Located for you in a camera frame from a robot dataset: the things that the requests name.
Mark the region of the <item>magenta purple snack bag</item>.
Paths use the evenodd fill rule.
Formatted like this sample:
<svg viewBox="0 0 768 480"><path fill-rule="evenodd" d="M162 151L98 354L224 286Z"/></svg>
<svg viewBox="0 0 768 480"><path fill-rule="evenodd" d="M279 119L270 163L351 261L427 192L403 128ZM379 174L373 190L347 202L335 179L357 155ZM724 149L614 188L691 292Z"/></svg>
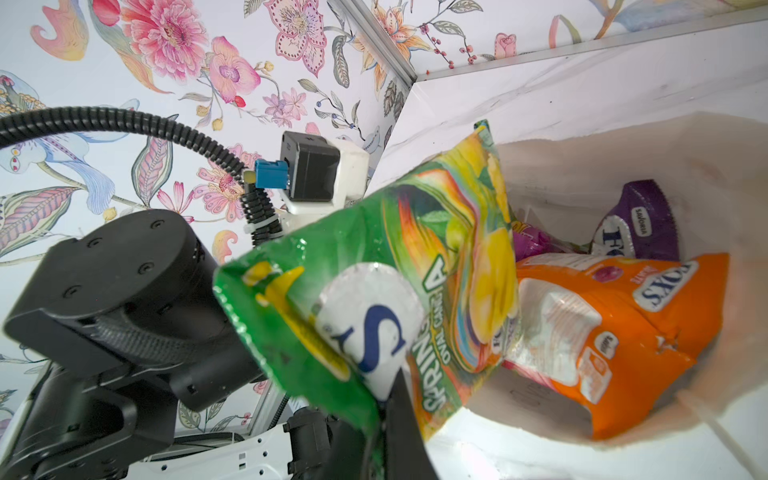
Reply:
<svg viewBox="0 0 768 480"><path fill-rule="evenodd" d="M560 241L548 233L521 221L512 223L513 246L517 261L547 253L569 253L567 242Z"/></svg>

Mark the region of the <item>green Fox's candy bag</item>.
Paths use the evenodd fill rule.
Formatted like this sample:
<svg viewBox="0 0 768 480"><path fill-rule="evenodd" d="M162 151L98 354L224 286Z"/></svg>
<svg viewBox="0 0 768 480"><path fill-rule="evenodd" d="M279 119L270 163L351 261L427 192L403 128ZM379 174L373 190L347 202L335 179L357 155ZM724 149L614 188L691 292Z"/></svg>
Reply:
<svg viewBox="0 0 768 480"><path fill-rule="evenodd" d="M500 364L518 287L498 151L486 121L358 203L220 267L214 293L286 394L372 439L404 372L424 444Z"/></svg>

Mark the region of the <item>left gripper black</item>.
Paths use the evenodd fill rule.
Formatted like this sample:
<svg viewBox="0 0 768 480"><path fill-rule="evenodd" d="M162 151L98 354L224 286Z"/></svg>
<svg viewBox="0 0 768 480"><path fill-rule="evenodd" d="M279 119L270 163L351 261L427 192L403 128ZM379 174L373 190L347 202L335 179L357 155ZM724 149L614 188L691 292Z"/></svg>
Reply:
<svg viewBox="0 0 768 480"><path fill-rule="evenodd" d="M216 267L180 214L133 213L51 247L3 328L77 378L148 380L201 411L261 374L215 298Z"/></svg>

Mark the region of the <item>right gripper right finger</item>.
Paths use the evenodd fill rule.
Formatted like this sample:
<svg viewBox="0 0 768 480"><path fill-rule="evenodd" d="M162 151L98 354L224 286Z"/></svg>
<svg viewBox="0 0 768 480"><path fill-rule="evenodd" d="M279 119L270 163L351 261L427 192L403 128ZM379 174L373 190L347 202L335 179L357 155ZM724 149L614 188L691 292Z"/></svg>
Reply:
<svg viewBox="0 0 768 480"><path fill-rule="evenodd" d="M383 412L385 477L389 480L437 480L411 404L403 371Z"/></svg>

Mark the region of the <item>purple white snack packet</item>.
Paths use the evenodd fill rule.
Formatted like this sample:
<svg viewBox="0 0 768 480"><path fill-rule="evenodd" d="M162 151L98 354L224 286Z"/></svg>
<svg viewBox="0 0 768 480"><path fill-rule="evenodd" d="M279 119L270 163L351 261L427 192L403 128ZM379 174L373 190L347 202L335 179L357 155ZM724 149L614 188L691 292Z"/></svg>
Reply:
<svg viewBox="0 0 768 480"><path fill-rule="evenodd" d="M679 261L677 226L654 180L623 186L619 202L599 223L590 245L597 256Z"/></svg>

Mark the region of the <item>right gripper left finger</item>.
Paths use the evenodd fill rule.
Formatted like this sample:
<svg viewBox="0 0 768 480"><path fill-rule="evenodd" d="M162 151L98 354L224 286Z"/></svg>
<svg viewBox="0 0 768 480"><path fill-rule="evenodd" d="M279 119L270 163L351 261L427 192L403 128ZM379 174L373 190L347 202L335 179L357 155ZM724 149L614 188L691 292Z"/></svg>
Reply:
<svg viewBox="0 0 768 480"><path fill-rule="evenodd" d="M372 439L348 422L329 415L330 452L317 478L321 480L364 480L370 478Z"/></svg>

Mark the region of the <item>white paper bag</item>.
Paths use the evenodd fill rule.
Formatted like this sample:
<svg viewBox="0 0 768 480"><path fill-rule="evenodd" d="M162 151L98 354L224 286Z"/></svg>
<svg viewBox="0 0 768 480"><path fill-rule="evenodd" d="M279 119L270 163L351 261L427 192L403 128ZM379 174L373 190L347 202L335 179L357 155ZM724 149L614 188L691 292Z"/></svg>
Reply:
<svg viewBox="0 0 768 480"><path fill-rule="evenodd" d="M639 426L592 442L574 403L504 373L428 443L443 479L763 479L767 475L767 127L720 114L500 148L512 203L589 238L622 186L653 179L681 253L727 252L724 325Z"/></svg>

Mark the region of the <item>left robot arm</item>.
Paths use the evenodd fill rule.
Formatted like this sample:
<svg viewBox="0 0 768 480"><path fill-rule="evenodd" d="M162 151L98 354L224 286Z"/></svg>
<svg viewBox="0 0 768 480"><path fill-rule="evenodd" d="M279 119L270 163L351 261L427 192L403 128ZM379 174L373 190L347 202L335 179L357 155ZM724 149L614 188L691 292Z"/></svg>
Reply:
<svg viewBox="0 0 768 480"><path fill-rule="evenodd" d="M4 323L49 363L5 479L122 479L201 412L265 378L213 292L217 263L183 217L133 213L44 256Z"/></svg>

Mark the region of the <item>orange Fox's candy bag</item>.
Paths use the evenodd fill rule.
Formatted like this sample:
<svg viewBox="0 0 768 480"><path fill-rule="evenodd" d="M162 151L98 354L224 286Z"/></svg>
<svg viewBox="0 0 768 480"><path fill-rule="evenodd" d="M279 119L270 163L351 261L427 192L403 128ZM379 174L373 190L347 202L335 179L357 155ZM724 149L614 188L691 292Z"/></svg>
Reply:
<svg viewBox="0 0 768 480"><path fill-rule="evenodd" d="M506 368L584 407L592 437L641 423L723 323L730 257L686 261L550 253L517 263L520 316Z"/></svg>

